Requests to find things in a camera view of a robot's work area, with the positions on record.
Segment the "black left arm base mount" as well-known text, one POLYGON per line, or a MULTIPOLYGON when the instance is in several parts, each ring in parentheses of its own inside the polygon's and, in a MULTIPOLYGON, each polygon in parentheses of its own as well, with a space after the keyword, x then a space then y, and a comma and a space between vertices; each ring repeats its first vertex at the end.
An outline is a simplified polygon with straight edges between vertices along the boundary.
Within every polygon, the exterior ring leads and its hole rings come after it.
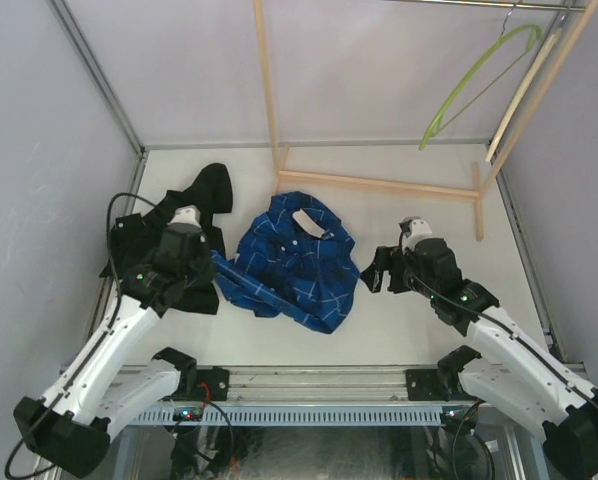
POLYGON ((230 387, 230 371, 220 367, 197 370, 196 385, 191 393, 195 401, 226 401, 230 387))

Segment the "black shirt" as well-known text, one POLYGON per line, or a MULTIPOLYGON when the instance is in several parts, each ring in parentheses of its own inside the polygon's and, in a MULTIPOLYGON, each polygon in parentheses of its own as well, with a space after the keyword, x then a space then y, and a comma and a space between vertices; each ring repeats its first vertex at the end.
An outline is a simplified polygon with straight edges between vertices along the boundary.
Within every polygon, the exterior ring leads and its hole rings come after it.
POLYGON ((113 279, 115 293, 152 308, 205 315, 218 312, 213 286, 214 253, 224 253, 217 214, 233 209, 228 169, 205 166, 184 190, 169 190, 145 214, 107 218, 108 263, 101 275, 113 279))

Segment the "blue plaid shirt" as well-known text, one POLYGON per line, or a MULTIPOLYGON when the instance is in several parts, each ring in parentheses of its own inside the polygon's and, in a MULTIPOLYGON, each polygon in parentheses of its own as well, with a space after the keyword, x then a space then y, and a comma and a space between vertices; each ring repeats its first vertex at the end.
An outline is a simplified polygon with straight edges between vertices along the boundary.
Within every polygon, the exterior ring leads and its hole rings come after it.
POLYGON ((258 318, 283 314, 330 335, 352 310, 360 271, 341 219, 300 192, 271 197, 228 259, 211 252, 215 282, 232 305, 258 318))

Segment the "wooden clothes rack frame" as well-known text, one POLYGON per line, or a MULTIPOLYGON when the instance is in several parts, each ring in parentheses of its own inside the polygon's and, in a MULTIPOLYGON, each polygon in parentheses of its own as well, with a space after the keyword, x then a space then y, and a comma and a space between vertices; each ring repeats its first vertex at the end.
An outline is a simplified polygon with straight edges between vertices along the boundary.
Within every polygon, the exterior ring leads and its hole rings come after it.
POLYGON ((261 1, 252 3, 255 30, 257 36, 259 65, 263 80, 263 92, 266 108, 266 117, 270 139, 270 150, 272 164, 275 170, 275 186, 280 187, 284 182, 306 183, 316 185, 327 185, 343 187, 351 190, 371 190, 381 192, 396 192, 409 196, 431 197, 436 199, 447 199, 452 201, 466 201, 473 205, 475 219, 475 238, 478 241, 484 239, 484 198, 494 185, 505 162, 513 152, 519 140, 522 138, 532 118, 538 110, 542 100, 545 98, 550 87, 554 83, 558 73, 561 71, 566 59, 572 52, 583 31, 593 18, 598 9, 598 0, 588 2, 587 9, 579 13, 581 17, 572 23, 570 28, 565 26, 571 11, 563 11, 560 23, 554 27, 553 33, 562 28, 559 41, 551 51, 546 62, 543 64, 539 74, 535 77, 528 92, 515 112, 503 139, 501 140, 496 153, 492 159, 490 170, 486 177, 480 174, 480 166, 472 165, 473 187, 470 189, 451 188, 437 185, 424 185, 404 183, 397 181, 337 176, 322 173, 291 171, 285 168, 290 152, 290 145, 282 145, 278 140, 278 130, 275 118, 274 87, 270 67, 267 35, 265 30, 264 6, 261 1))

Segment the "beige wooden hanger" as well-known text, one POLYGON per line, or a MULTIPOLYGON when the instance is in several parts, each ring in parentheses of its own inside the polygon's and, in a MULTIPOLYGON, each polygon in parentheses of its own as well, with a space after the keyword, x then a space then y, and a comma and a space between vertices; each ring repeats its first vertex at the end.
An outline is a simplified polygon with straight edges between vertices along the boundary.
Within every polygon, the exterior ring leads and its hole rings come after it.
POLYGON ((544 41, 543 45, 541 46, 539 52, 537 53, 533 63, 529 67, 528 71, 526 72, 525 76, 523 77, 517 91, 513 95, 510 104, 502 117, 502 120, 492 138, 490 146, 488 147, 486 156, 484 161, 486 163, 490 163, 496 153, 496 150, 503 139, 503 136, 512 121, 512 118, 519 108, 522 100, 524 99, 526 93, 528 92, 531 84, 533 83, 535 77, 539 74, 543 64, 546 62, 548 56, 550 55, 551 51, 557 44, 560 39, 562 33, 562 28, 558 28, 553 33, 551 33, 548 38, 544 41))

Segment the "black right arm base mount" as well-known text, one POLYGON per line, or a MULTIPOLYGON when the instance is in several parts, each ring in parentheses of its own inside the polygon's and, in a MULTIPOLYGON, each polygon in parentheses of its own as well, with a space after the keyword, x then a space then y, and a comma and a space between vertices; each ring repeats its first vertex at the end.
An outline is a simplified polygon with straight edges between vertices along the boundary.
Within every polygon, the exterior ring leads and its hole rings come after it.
POLYGON ((410 401, 445 401, 446 394, 436 368, 413 368, 405 371, 410 401))

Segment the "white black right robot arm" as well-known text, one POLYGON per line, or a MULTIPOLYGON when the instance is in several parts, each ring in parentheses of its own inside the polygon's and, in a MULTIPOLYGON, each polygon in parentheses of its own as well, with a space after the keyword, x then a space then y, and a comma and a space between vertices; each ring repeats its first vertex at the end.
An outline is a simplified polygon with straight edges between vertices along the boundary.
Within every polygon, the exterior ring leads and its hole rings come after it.
POLYGON ((377 293, 426 297, 437 317, 463 337, 439 361, 447 397, 482 400, 524 427, 567 479, 598 473, 598 387, 542 349, 481 284, 463 276, 441 238, 379 247, 361 279, 377 293))

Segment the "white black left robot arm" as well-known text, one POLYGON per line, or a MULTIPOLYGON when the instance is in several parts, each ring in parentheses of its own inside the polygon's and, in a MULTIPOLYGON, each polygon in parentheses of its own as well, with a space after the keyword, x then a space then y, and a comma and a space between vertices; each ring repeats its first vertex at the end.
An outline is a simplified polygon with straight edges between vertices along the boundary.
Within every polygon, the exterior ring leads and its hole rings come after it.
POLYGON ((83 479, 139 414, 165 397, 193 396, 196 361, 172 347, 156 353, 133 379, 113 382, 136 344, 185 291, 213 274, 201 226, 183 220, 166 226, 148 260, 125 272, 115 305, 70 366, 40 398, 16 404, 17 445, 83 479))

